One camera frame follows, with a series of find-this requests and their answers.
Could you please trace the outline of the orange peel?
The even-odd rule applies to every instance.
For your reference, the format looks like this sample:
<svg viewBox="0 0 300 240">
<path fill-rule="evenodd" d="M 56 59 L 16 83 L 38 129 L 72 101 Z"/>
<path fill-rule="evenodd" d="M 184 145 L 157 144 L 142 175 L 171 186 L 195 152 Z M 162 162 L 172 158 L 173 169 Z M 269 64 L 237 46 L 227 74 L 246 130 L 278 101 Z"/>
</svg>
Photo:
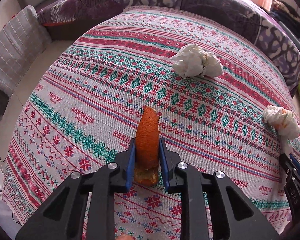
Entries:
<svg viewBox="0 0 300 240">
<path fill-rule="evenodd" d="M 159 117 L 154 109 L 146 107 L 135 136 L 135 182 L 152 187 L 159 181 Z"/>
</svg>

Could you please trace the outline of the stained crumpled tissue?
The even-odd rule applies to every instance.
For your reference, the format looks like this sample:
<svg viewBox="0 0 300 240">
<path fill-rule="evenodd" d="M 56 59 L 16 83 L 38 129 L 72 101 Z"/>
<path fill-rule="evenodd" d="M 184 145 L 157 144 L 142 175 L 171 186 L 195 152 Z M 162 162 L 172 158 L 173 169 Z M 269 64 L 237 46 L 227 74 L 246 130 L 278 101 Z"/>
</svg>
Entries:
<svg viewBox="0 0 300 240">
<path fill-rule="evenodd" d="M 280 136 L 288 140 L 296 139 L 300 135 L 300 125 L 290 110 L 268 105 L 263 111 L 263 119 L 275 128 Z"/>
</svg>

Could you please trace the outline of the patterned striped tablecloth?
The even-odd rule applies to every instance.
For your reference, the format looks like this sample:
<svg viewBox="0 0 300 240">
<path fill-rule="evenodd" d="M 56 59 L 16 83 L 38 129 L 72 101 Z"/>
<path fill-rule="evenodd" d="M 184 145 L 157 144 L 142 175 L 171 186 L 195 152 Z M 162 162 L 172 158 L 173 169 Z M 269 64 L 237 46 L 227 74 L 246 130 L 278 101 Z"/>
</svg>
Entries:
<svg viewBox="0 0 300 240">
<path fill-rule="evenodd" d="M 300 237 L 300 132 L 282 73 L 189 12 L 130 7 L 45 72 L 8 148 L 17 239 Z"/>
</svg>

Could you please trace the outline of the crumpled white tissue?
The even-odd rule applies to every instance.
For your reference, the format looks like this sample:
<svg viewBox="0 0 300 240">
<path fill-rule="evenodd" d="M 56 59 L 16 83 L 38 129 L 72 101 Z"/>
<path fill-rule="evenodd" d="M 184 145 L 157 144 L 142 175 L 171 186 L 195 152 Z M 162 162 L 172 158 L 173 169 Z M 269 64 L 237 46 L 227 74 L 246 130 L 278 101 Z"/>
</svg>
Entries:
<svg viewBox="0 0 300 240">
<path fill-rule="evenodd" d="M 217 56 L 194 43 L 181 47 L 170 59 L 173 61 L 174 71 L 183 79 L 223 75 L 223 66 Z"/>
</svg>

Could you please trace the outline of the grey checked cushion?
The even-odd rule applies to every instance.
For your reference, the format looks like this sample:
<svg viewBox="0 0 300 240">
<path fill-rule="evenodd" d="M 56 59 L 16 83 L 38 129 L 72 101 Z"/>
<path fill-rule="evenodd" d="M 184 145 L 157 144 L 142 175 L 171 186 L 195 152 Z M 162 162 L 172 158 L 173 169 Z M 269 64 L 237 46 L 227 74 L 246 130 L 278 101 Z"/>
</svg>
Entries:
<svg viewBox="0 0 300 240">
<path fill-rule="evenodd" d="M 0 31 L 0 90 L 11 96 L 33 61 L 52 42 L 28 5 Z"/>
</svg>

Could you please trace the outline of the purple patterned bed quilt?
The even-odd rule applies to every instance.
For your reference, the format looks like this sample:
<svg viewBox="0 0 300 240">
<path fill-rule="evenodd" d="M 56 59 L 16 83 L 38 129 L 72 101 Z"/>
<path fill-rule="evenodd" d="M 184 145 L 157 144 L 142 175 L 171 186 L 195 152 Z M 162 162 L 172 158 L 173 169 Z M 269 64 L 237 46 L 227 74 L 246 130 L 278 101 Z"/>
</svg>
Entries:
<svg viewBox="0 0 300 240">
<path fill-rule="evenodd" d="M 295 94 L 300 80 L 300 51 L 284 29 L 250 0 L 57 0 L 38 13 L 42 25 L 105 21 L 127 7 L 179 9 L 209 18 L 243 36 L 264 53 Z"/>
</svg>

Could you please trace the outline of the folded clothes pile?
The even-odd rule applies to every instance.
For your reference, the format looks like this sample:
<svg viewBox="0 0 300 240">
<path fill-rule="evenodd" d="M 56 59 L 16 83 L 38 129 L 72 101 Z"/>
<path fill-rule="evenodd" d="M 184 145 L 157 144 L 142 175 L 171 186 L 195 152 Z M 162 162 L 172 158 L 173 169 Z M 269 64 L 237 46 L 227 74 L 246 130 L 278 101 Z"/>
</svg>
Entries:
<svg viewBox="0 0 300 240">
<path fill-rule="evenodd" d="M 272 0 L 270 16 L 282 22 L 297 38 L 300 38 L 300 16 L 294 8 L 281 0 Z"/>
</svg>

